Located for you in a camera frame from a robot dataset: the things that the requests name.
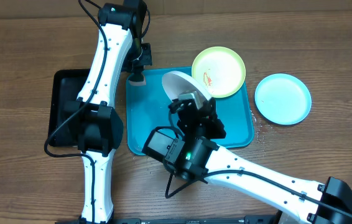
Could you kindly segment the yellow-green plate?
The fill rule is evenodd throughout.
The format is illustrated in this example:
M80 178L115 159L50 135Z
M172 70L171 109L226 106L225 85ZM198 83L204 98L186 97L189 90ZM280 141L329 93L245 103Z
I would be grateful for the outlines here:
M192 77L214 98L235 94L245 82L246 67L242 58L226 47L210 47L200 52L192 63Z

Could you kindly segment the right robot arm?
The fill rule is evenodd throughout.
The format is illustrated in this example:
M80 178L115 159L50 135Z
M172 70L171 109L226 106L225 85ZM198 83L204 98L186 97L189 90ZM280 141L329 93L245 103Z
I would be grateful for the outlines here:
M151 131L143 153L159 162L185 184L175 196L196 182L240 191L267 203L297 223L352 223L352 190L346 182L329 177L325 184L281 174L237 156L214 140L224 138L215 99L198 90L167 92L169 110L178 114L176 137L159 126Z

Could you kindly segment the white plate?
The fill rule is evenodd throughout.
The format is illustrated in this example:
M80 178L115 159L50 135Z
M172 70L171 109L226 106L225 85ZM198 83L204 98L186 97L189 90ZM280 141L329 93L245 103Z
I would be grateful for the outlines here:
M208 90L192 76L180 71L171 71L163 75L162 87L165 94L174 100L195 100L203 103L210 101L212 96Z

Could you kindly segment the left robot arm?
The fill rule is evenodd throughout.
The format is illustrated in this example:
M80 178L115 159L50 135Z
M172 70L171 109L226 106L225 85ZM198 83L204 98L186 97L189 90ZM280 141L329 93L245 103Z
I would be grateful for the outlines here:
M109 223L114 212L111 199L113 158L123 137L123 122L115 110L115 96L122 72L140 75L152 64L149 44L142 39L150 16L142 0L106 3L93 22L98 43L82 89L63 109L66 126L79 150L85 175L85 205L79 223Z

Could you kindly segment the light blue plate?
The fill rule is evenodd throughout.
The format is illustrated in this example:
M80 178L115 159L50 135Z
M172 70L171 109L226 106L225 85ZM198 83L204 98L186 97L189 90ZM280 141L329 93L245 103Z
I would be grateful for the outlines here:
M261 80L254 101L263 117L284 126L303 121L312 107L308 87L300 79L285 73L272 74Z

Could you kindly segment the green and pink sponge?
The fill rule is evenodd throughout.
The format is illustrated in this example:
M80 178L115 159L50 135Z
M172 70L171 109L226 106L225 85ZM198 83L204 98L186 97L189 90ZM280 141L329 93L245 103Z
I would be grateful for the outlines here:
M129 77L129 83L132 86L145 86L146 77L143 73L132 73Z

